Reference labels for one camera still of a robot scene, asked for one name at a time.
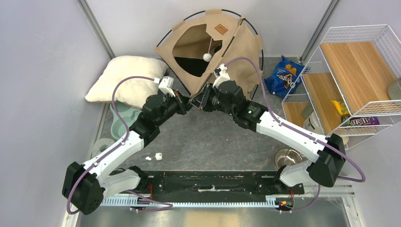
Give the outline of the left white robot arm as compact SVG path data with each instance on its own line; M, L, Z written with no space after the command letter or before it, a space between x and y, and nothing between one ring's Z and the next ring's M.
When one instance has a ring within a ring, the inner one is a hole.
M146 99L137 120L122 138L106 151L83 164L72 162L66 169L62 195L67 199L67 212L88 215L114 194L134 189L142 174L135 170L112 172L127 158L144 149L160 133L159 127L175 114L190 110L190 98L179 91L173 95L151 95Z

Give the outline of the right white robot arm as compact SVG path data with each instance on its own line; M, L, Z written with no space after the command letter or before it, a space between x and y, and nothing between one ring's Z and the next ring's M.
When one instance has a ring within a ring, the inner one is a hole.
M345 164L342 137L317 134L270 113L266 106L246 99L234 81L218 87L208 83L191 104L205 112L229 114L238 126L279 140L304 155L306 161L279 168L278 178L288 187L310 180L333 187Z

